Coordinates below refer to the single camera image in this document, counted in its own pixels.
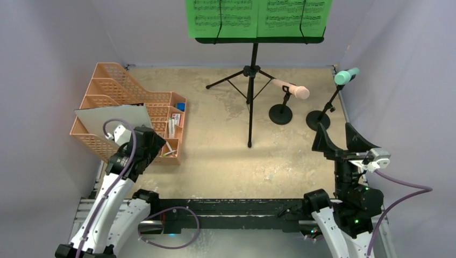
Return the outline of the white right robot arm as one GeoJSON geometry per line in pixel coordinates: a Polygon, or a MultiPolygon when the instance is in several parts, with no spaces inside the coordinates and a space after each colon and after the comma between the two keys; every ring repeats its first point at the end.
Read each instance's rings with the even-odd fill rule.
{"type": "Polygon", "coordinates": [[[382,212],[384,194],[361,184],[360,179],[386,168],[391,154],[367,141],[350,123],[345,124],[345,133],[347,148],[342,149],[332,142],[323,124],[317,125],[311,149],[334,163],[337,202],[325,190],[315,190],[304,194],[302,212],[316,221],[333,257],[372,257],[372,219],[382,212]]]}

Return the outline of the black round microphone stand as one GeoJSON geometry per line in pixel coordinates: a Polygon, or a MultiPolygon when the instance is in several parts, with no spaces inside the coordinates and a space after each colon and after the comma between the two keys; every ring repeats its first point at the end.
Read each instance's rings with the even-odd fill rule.
{"type": "Polygon", "coordinates": [[[293,112],[290,107],[287,106],[287,102],[291,96],[289,87],[283,85],[282,90],[285,93],[282,104],[273,105],[268,113],[271,121],[278,125],[288,124],[293,118],[293,112]]]}

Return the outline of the pink toy microphone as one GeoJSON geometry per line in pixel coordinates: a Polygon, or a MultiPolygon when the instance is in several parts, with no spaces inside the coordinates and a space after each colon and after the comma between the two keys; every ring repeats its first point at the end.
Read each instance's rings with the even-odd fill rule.
{"type": "Polygon", "coordinates": [[[271,82],[298,99],[307,99],[310,96],[310,91],[305,86],[294,85],[276,78],[272,79],[271,82]]]}

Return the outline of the peach plastic file organizer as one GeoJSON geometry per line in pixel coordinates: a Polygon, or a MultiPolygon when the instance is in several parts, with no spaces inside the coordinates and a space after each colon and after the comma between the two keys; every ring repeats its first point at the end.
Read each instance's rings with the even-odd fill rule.
{"type": "Polygon", "coordinates": [[[114,118],[134,127],[144,125],[166,141],[153,163],[177,166],[181,164],[186,103],[175,92],[144,89],[117,63],[100,62],[75,110],[70,135],[107,161],[131,133],[119,121],[106,121],[114,118]]]}

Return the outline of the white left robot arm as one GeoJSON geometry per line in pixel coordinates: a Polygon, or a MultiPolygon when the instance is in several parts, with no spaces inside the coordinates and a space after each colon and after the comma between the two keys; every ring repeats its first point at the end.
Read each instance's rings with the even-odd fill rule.
{"type": "Polygon", "coordinates": [[[116,257],[142,220],[159,216],[158,193],[144,189],[133,194],[125,211],[119,210],[165,143],[152,128],[134,128],[129,141],[108,159],[102,187],[82,226],[69,243],[57,247],[55,257],[116,257]]]}

